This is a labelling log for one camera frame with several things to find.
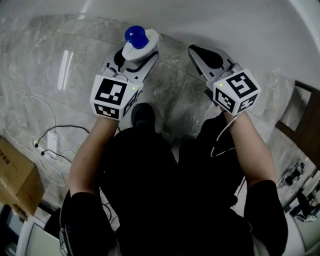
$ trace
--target white cable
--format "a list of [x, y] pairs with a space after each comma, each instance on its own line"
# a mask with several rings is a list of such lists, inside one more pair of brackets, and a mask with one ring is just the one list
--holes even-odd
[[[244, 184], [245, 184], [245, 181], [246, 181], [246, 178], [245, 178], [245, 177], [243, 177], [242, 182], [241, 182], [241, 186], [240, 186], [240, 188], [239, 188], [239, 190], [238, 190], [238, 193], [236, 194], [236, 197], [237, 197], [237, 198], [238, 198], [238, 196], [239, 196], [239, 194], [240, 194], [240, 191], [241, 191], [242, 187], [243, 187], [243, 186], [244, 186]], [[236, 204], [237, 204], [237, 203], [235, 203], [235, 204], [234, 204], [234, 206], [232, 207], [232, 210], [234, 210], [234, 209], [235, 209]]]
[[[38, 138], [37, 136], [32, 136], [32, 138], [31, 138], [31, 144], [32, 144], [33, 147], [35, 146], [35, 145], [34, 145], [34, 141], [33, 141], [34, 138], [36, 138], [37, 143], [40, 144], [41, 147], [43, 147], [44, 150], [47, 149], [47, 148], [45, 147], [45, 145], [44, 145], [41, 141], [39, 142], [39, 138]], [[76, 155], [76, 153], [73, 152], [72, 150], [67, 150], [67, 151], [65, 151], [65, 152], [62, 154], [62, 156], [60, 156], [59, 158], [57, 157], [57, 159], [52, 158], [52, 156], [50, 155], [50, 160], [55, 161], [55, 162], [60, 161], [60, 162], [63, 163], [64, 165], [70, 166], [71, 163], [69, 163], [69, 162], [66, 163], [66, 162], [63, 162], [63, 161], [62, 161], [62, 158], [63, 158], [63, 157], [65, 156], [65, 154], [68, 153], [68, 152], [72, 152], [74, 155]]]
[[[231, 122], [228, 123], [228, 124], [223, 128], [223, 130], [220, 132], [219, 136], [216, 138], [215, 142], [217, 142], [217, 141], [219, 140], [219, 138], [220, 138], [221, 135], [224, 133], [224, 131], [225, 131], [229, 126], [231, 126], [232, 123], [233, 123], [237, 118], [238, 118], [238, 115], [236, 115], [236, 116], [231, 120]], [[210, 157], [214, 158], [214, 157], [220, 156], [220, 155], [222, 155], [224, 152], [227, 152], [227, 151], [233, 150], [233, 149], [234, 149], [234, 147], [233, 147], [233, 148], [230, 148], [230, 149], [228, 149], [228, 150], [226, 150], [226, 151], [223, 151], [222, 153], [219, 153], [219, 154], [216, 154], [216, 155], [212, 155], [212, 154], [214, 153], [214, 150], [215, 150], [215, 147], [213, 147], [212, 150], [211, 150], [211, 153], [210, 153]]]
[[15, 93], [7, 93], [7, 94], [5, 94], [5, 95], [2, 95], [2, 96], [0, 96], [0, 99], [1, 99], [2, 97], [7, 96], [7, 95], [13, 96], [13, 95], [16, 95], [16, 94], [21, 94], [23, 97], [26, 97], [26, 98], [35, 98], [35, 99], [43, 102], [44, 104], [46, 104], [47, 107], [50, 109], [50, 111], [51, 111], [51, 113], [52, 113], [52, 116], [53, 116], [53, 121], [54, 121], [54, 125], [53, 125], [53, 126], [56, 126], [56, 117], [55, 117], [55, 114], [54, 114], [52, 108], [49, 106], [48, 103], [46, 103], [44, 100], [40, 99], [40, 98], [37, 97], [37, 96], [26, 96], [26, 95], [25, 95], [24, 93], [22, 93], [21, 91], [18, 91], [18, 92], [15, 92]]
[[[53, 125], [53, 126], [56, 126], [56, 117], [55, 117], [55, 114], [54, 114], [52, 108], [49, 106], [48, 103], [46, 103], [45, 101], [43, 101], [43, 100], [40, 99], [39, 97], [36, 97], [36, 96], [26, 96], [24, 93], [18, 91], [18, 92], [15, 92], [15, 93], [7, 93], [7, 94], [5, 94], [5, 95], [2, 95], [2, 96], [0, 96], [0, 99], [3, 98], [3, 97], [6, 97], [6, 96], [8, 96], [8, 95], [9, 95], [9, 96], [14, 96], [14, 95], [17, 95], [17, 94], [20, 94], [20, 95], [22, 95], [23, 97], [26, 97], [26, 98], [35, 98], [35, 99], [43, 102], [45, 105], [47, 105], [48, 108], [50, 109], [51, 113], [52, 113], [52, 116], [53, 116], [53, 120], [54, 120], [54, 125]], [[46, 169], [44, 168], [44, 166], [43, 166], [43, 164], [41, 163], [41, 161], [38, 159], [37, 155], [36, 155], [35, 153], [33, 153], [33, 152], [32, 152], [29, 148], [27, 148], [25, 145], [20, 144], [15, 138], [13, 138], [13, 137], [10, 135], [10, 133], [8, 132], [8, 130], [7, 130], [4, 126], [2, 126], [2, 128], [8, 133], [8, 135], [10, 136], [10, 138], [11, 138], [13, 141], [15, 141], [19, 146], [24, 147], [25, 149], [27, 149], [29, 152], [31, 152], [31, 153], [35, 156], [35, 158], [38, 160], [38, 162], [39, 162], [39, 164], [40, 164], [40, 166], [41, 166], [41, 168], [42, 168], [45, 176], [47, 177], [47, 179], [48, 179], [49, 181], [51, 181], [52, 183], [54, 183], [54, 184], [56, 184], [56, 185], [58, 185], [58, 186], [60, 186], [60, 187], [65, 187], [65, 186], [66, 186], [66, 182], [65, 182], [65, 179], [64, 179], [63, 175], [62, 175], [57, 169], [55, 169], [53, 166], [51, 166], [51, 164], [49, 164], [49, 163], [43, 158], [43, 160], [44, 160], [54, 171], [56, 171], [56, 172], [60, 175], [60, 177], [61, 177], [61, 179], [62, 179], [62, 181], [63, 181], [63, 184], [59, 184], [59, 183], [53, 181], [53, 180], [48, 176], [48, 174], [47, 174], [47, 172], [46, 172]]]
[[27, 148], [25, 145], [20, 144], [15, 138], [13, 138], [5, 127], [2, 127], [2, 128], [3, 128], [3, 129], [6, 131], [6, 133], [10, 136], [10, 138], [11, 138], [13, 141], [15, 141], [15, 143], [17, 143], [19, 146], [25, 148], [26, 150], [28, 150], [29, 152], [31, 152], [31, 153], [35, 156], [35, 158], [38, 160], [38, 162], [39, 162], [39, 164], [40, 164], [40, 166], [41, 166], [41, 168], [42, 168], [42, 170], [43, 170], [46, 178], [47, 178], [49, 181], [51, 181], [52, 183], [54, 183], [54, 184], [56, 184], [56, 185], [58, 185], [58, 186], [60, 186], [60, 187], [65, 187], [65, 186], [66, 186], [65, 178], [63, 177], [63, 175], [62, 175], [57, 169], [53, 168], [46, 160], [43, 159], [53, 170], [55, 170], [55, 171], [60, 175], [60, 177], [61, 177], [61, 179], [62, 179], [62, 181], [63, 181], [63, 184], [59, 184], [59, 183], [56, 183], [55, 181], [53, 181], [53, 180], [48, 176], [48, 174], [47, 174], [47, 172], [46, 172], [46, 169], [44, 168], [44, 166], [43, 166], [43, 164], [41, 163], [41, 161], [38, 159], [37, 155], [36, 155], [35, 153], [33, 153], [33, 152], [32, 152], [29, 148]]
[[118, 76], [123, 76], [123, 77], [125, 77], [125, 78], [126, 78], [126, 82], [129, 81], [129, 78], [128, 78], [126, 75], [124, 75], [124, 74], [119, 74], [119, 73], [117, 73], [117, 76], [116, 76], [116, 77], [118, 77]]

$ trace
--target wooden furniture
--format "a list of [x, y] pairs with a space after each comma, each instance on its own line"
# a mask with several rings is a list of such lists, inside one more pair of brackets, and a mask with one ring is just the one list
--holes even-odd
[[320, 91], [299, 81], [295, 86], [311, 92], [304, 114], [295, 130], [282, 121], [275, 125], [320, 169]]

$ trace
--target cardboard box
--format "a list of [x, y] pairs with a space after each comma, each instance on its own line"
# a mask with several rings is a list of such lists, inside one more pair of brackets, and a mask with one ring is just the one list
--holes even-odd
[[0, 202], [26, 219], [34, 215], [44, 192], [36, 165], [0, 137]]

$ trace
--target black cable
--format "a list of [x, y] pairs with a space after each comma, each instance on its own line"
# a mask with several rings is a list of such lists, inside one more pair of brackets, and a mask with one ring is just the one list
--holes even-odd
[[66, 124], [66, 125], [55, 125], [54, 127], [51, 127], [51, 128], [49, 128], [48, 130], [46, 130], [46, 132], [44, 133], [44, 135], [42, 135], [41, 137], [40, 137], [40, 139], [38, 140], [38, 142], [35, 144], [35, 147], [37, 148], [38, 147], [38, 144], [39, 144], [39, 142], [40, 142], [40, 140], [49, 132], [49, 131], [51, 131], [52, 129], [54, 129], [54, 128], [58, 128], [58, 127], [73, 127], [73, 128], [80, 128], [80, 129], [82, 129], [82, 130], [84, 130], [84, 131], [86, 131], [88, 134], [90, 133], [89, 132], [89, 130], [87, 129], [87, 128], [84, 128], [84, 127], [82, 127], [82, 126], [78, 126], [78, 125], [72, 125], [72, 124]]
[[114, 222], [115, 218], [117, 218], [117, 217], [118, 217], [118, 215], [115, 216], [115, 217], [111, 220], [110, 225], [112, 224], [112, 222]]
[[42, 152], [41, 152], [41, 156], [44, 156], [44, 155], [45, 155], [45, 152], [47, 152], [47, 151], [50, 151], [50, 152], [56, 154], [57, 156], [64, 158], [65, 160], [69, 161], [69, 162], [72, 164], [72, 162], [71, 162], [68, 158], [66, 158], [65, 156], [63, 156], [63, 155], [61, 155], [61, 154], [58, 154], [58, 153], [52, 151], [51, 149], [46, 149], [45, 151], [42, 151]]
[[110, 208], [107, 206], [107, 204], [102, 204], [104, 207], [106, 207], [108, 210], [109, 210], [109, 213], [110, 213], [110, 218], [109, 218], [109, 222], [110, 222], [110, 220], [111, 220], [111, 218], [112, 218], [112, 213], [111, 213], [111, 210], [110, 210]]

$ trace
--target blue knob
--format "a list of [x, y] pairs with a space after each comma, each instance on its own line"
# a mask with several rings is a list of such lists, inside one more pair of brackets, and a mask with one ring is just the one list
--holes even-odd
[[132, 46], [136, 49], [142, 49], [145, 47], [149, 40], [146, 37], [146, 32], [141, 26], [131, 26], [129, 27], [125, 34], [125, 40], [132, 44]]

